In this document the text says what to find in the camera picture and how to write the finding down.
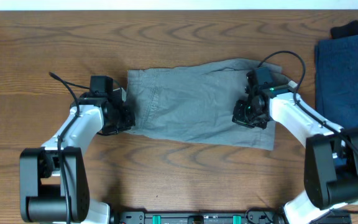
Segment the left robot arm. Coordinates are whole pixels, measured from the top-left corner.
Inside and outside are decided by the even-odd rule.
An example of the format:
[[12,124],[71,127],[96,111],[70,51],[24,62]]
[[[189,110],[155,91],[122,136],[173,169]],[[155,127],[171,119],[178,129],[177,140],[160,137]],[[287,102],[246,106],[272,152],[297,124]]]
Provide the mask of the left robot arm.
[[40,147],[20,154],[23,221],[110,223],[110,206],[90,197],[83,157],[96,135],[116,135],[133,125],[122,88],[92,89],[76,98],[60,129]]

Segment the grey shorts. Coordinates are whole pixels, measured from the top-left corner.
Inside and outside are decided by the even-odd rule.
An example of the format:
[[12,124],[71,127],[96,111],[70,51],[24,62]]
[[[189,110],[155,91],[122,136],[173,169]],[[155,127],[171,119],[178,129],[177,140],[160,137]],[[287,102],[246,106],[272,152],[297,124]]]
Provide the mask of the grey shorts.
[[135,114],[129,133],[271,151],[275,122],[265,129],[232,122],[236,101],[246,97],[246,75],[258,65],[256,60],[235,58],[192,67],[129,70],[127,103]]

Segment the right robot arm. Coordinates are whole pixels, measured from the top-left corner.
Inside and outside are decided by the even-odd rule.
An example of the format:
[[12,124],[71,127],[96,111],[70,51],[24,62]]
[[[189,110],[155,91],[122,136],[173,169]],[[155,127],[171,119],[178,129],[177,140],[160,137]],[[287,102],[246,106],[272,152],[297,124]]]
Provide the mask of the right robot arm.
[[233,123],[264,129],[269,121],[305,147],[305,189],[273,215],[273,223],[333,222],[336,213],[351,214],[345,206],[358,201],[358,129],[330,122],[289,85],[257,87],[236,101]]

